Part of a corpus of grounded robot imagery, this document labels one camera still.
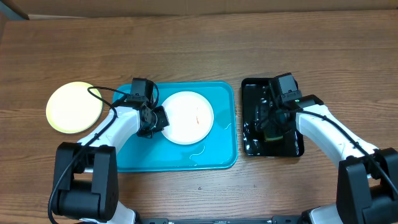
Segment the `wood grain surface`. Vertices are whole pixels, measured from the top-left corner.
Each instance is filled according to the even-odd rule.
[[[271,217],[333,203],[337,170],[307,138],[298,159],[244,154],[241,81],[292,72],[304,95],[321,98],[358,136],[398,148],[397,62],[398,11],[9,21],[0,46],[0,222],[48,223],[55,150],[92,131],[52,129],[50,95],[72,81],[117,88],[132,77],[224,80],[238,122],[230,169],[119,174],[120,201],[143,217]]]

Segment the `blue tray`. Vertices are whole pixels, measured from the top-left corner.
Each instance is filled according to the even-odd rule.
[[[180,91],[204,96],[213,107],[214,123],[200,142],[182,146],[170,142],[162,133],[152,139],[131,136],[117,156],[118,172],[227,169],[238,158],[234,93],[225,82],[158,83],[159,103]],[[130,93],[131,85],[118,90]],[[115,93],[113,101],[121,97]]]

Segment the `blue object in corner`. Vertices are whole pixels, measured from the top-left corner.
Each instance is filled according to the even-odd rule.
[[[160,106],[169,96],[180,91],[193,91],[204,96],[213,107],[214,123],[210,133],[191,145],[170,142],[162,133],[152,139],[131,136],[120,150],[118,172],[153,172],[176,170],[227,169],[238,158],[234,93],[226,82],[157,83]],[[130,93],[131,85],[118,90]],[[121,97],[115,93],[113,101]]]

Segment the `plastic tray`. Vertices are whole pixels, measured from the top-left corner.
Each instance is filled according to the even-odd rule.
[[[238,158],[234,95],[225,82],[157,83],[159,103],[180,91],[194,91],[213,107],[215,120],[210,133],[201,141],[182,146],[170,142],[162,133],[152,139],[131,136],[117,156],[118,172],[152,172],[230,168]],[[118,90],[130,93],[131,85]],[[115,93],[113,101],[120,98]]]

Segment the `white plate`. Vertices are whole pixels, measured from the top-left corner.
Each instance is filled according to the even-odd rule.
[[[214,112],[206,98],[192,91],[182,91],[169,96],[162,104],[170,125],[163,135],[177,144],[193,144],[210,132]]]
[[[91,96],[85,82],[72,82],[56,90],[47,102],[45,115],[51,127],[62,133],[84,131],[100,117],[102,101]],[[101,97],[98,90],[91,90]]]

